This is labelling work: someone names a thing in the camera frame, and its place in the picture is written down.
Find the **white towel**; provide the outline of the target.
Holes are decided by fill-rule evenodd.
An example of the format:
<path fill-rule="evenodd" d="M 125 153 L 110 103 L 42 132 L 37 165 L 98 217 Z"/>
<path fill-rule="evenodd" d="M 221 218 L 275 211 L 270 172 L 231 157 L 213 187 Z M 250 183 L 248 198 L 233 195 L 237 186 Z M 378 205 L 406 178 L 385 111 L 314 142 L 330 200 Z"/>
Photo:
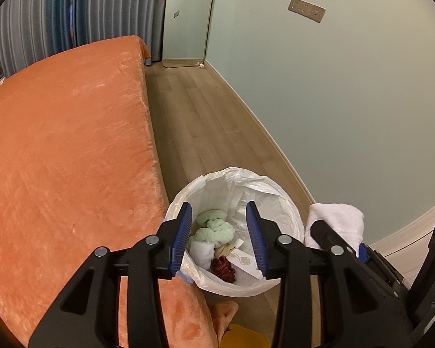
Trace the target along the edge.
<path fill-rule="evenodd" d="M 349 204 L 312 204 L 309 207 L 304 244 L 306 247 L 320 249 L 313 239 L 311 227 L 316 221 L 325 221 L 344 239 L 359 257 L 359 247 L 363 241 L 364 215 Z"/>

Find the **grey pleated curtain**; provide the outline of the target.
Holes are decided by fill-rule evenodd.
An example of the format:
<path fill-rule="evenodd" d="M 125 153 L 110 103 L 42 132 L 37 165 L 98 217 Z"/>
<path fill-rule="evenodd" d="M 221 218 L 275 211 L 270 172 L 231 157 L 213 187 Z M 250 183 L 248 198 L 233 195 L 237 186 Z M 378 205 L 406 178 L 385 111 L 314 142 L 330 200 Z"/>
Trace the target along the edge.
<path fill-rule="evenodd" d="M 4 0 L 0 71 L 6 77 L 46 57 L 105 39 L 140 37 L 162 58 L 166 0 Z"/>

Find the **trash bin with white liner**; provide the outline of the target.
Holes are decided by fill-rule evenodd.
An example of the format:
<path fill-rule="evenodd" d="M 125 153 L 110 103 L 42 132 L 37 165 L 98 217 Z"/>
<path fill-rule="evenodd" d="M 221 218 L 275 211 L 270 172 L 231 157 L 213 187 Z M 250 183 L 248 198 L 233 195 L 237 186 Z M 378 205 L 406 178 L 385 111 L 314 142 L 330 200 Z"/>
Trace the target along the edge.
<path fill-rule="evenodd" d="M 177 217 L 184 202 L 192 206 L 192 219 L 204 211 L 219 209 L 227 214 L 227 222 L 235 228 L 235 238 L 244 241 L 239 249 L 254 256 L 245 212 L 246 205 L 254 201 L 263 218 L 277 223 L 283 234 L 303 241 L 305 228 L 297 206 L 276 182 L 247 169 L 228 167 L 224 170 L 197 177 L 188 183 L 173 199 L 166 212 L 166 220 Z M 245 298 L 258 296 L 279 284 L 279 280 L 256 279 L 235 268 L 233 284 L 224 282 L 209 270 L 202 269 L 184 253 L 181 272 L 187 280 L 202 290 L 219 296 Z"/>

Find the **white sock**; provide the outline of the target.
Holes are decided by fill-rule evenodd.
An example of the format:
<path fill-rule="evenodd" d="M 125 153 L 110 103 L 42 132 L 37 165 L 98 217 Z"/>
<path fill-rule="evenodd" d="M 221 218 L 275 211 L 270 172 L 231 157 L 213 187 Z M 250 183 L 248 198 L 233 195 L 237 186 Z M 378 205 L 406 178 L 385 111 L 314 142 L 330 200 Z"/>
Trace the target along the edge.
<path fill-rule="evenodd" d="M 214 258 L 214 244 L 211 242 L 192 241 L 189 255 L 197 266 L 209 270 Z"/>

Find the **mint green fluffy towel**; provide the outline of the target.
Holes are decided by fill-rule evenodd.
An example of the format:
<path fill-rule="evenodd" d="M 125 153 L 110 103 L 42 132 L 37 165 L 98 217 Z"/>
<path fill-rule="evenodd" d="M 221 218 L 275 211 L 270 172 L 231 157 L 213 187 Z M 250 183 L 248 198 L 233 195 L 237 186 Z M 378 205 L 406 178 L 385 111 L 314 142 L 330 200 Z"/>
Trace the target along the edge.
<path fill-rule="evenodd" d="M 225 211 L 213 209 L 199 214 L 188 243 L 210 243 L 215 248 L 229 244 L 235 237 L 235 228 L 227 222 Z"/>

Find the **orange velvet bed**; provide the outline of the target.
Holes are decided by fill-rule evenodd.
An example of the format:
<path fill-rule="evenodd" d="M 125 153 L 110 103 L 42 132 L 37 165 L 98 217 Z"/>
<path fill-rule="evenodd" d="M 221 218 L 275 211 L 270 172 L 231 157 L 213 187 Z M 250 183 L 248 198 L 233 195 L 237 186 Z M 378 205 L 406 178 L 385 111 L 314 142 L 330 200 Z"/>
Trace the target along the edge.
<path fill-rule="evenodd" d="M 21 344 L 99 246 L 169 206 L 137 36 L 58 53 L 0 86 L 0 317 Z"/>

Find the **dark red scrunchie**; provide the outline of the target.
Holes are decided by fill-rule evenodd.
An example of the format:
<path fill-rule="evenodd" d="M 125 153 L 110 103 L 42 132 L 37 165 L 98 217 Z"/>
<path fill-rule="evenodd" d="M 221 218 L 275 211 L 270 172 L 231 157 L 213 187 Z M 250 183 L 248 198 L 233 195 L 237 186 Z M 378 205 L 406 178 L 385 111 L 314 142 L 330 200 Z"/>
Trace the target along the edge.
<path fill-rule="evenodd" d="M 224 282 L 233 284 L 236 280 L 235 269 L 232 267 L 232 263 L 230 263 L 225 256 L 214 258 L 211 261 L 210 271 L 213 275 Z"/>

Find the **white comb paper sleeve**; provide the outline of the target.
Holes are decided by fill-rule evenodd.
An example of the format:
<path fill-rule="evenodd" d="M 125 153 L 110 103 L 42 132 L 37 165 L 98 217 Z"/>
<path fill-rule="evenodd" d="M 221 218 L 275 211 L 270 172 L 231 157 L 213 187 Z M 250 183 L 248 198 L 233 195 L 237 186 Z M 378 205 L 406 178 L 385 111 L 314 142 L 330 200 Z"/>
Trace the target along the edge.
<path fill-rule="evenodd" d="M 243 270 L 245 273 L 260 280 L 263 279 L 261 270 L 258 268 L 256 259 L 254 256 L 241 251 L 240 249 L 234 249 L 227 256 L 227 260 L 237 268 Z"/>

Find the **brown wall switch panel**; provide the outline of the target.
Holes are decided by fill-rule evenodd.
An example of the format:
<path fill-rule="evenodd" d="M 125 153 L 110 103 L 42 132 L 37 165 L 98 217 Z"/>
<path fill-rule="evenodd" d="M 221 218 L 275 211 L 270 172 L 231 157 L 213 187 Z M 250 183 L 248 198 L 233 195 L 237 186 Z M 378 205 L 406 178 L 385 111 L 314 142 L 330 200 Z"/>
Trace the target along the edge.
<path fill-rule="evenodd" d="M 320 23 L 325 15 L 324 8 L 303 0 L 291 0 L 288 10 L 317 23 Z"/>

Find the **tan sock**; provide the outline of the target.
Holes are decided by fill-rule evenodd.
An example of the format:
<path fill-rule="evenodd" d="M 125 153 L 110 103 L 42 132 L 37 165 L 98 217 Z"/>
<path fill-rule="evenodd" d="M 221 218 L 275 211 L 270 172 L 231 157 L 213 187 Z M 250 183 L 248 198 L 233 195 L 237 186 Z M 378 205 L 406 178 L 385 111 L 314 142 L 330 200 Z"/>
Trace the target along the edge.
<path fill-rule="evenodd" d="M 227 244 L 224 244 L 214 250 L 214 258 L 220 258 L 222 256 L 227 257 L 235 249 L 238 249 L 244 243 L 240 238 L 235 238 Z"/>

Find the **gold framed standing mirror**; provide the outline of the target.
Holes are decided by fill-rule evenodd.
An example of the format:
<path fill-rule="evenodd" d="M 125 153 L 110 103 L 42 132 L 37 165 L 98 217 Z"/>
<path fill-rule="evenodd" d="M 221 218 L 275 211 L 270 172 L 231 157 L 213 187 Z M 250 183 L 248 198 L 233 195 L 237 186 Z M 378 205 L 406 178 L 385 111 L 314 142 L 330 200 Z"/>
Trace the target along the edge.
<path fill-rule="evenodd" d="M 166 0 L 162 64 L 204 66 L 213 0 Z"/>

